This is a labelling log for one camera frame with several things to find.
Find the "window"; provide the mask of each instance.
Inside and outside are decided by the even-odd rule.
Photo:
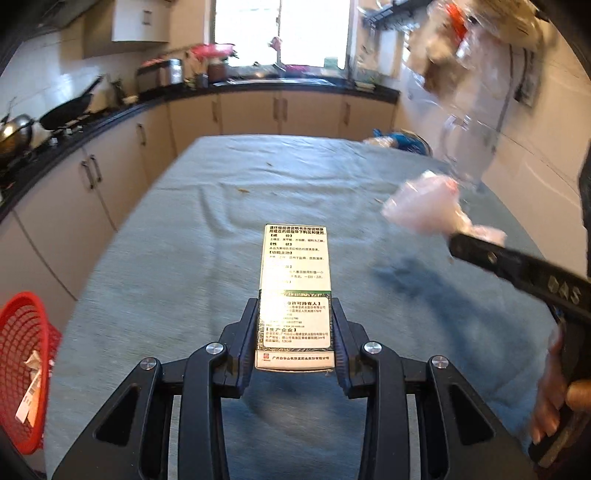
[[[284,64],[345,68],[349,0],[217,0],[214,39],[234,43],[231,66]],[[281,51],[269,46],[281,39]]]

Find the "wok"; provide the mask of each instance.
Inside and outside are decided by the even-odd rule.
[[[92,90],[95,89],[104,77],[104,75],[99,75],[79,97],[74,98],[69,102],[62,103],[43,115],[39,120],[41,126],[45,130],[57,130],[65,127],[66,124],[86,112],[86,109],[92,101]]]
[[[10,101],[7,114],[0,120],[0,170],[25,151],[33,138],[35,120],[30,116],[22,114],[8,121],[14,100],[16,97]]]

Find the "metal screw cap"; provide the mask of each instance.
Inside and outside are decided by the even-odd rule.
[[[144,370],[152,370],[158,361],[153,356],[147,356],[140,363],[140,367]]]
[[[443,355],[436,355],[431,358],[431,363],[435,368],[447,368],[449,366],[449,360]]]
[[[223,350],[223,345],[219,342],[210,343],[205,347],[205,350],[210,355],[217,355],[219,352]]]
[[[382,351],[382,346],[378,342],[367,342],[363,346],[363,350],[365,350],[367,353],[375,355],[376,353],[380,353]]]

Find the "wall cabinet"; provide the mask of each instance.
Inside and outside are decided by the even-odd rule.
[[[170,2],[115,0],[113,41],[167,42]]]
[[[170,2],[101,0],[84,17],[85,57],[138,51],[168,42]]]

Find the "stove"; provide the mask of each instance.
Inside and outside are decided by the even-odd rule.
[[[98,112],[85,113],[64,125],[64,127],[51,132],[35,148],[30,148],[11,160],[4,169],[0,169],[0,201],[10,193],[18,180],[23,178],[31,168],[39,165],[39,162],[43,162],[48,152],[57,151],[60,147],[66,146],[84,133],[88,127],[114,112],[116,112],[116,109],[106,108]]]

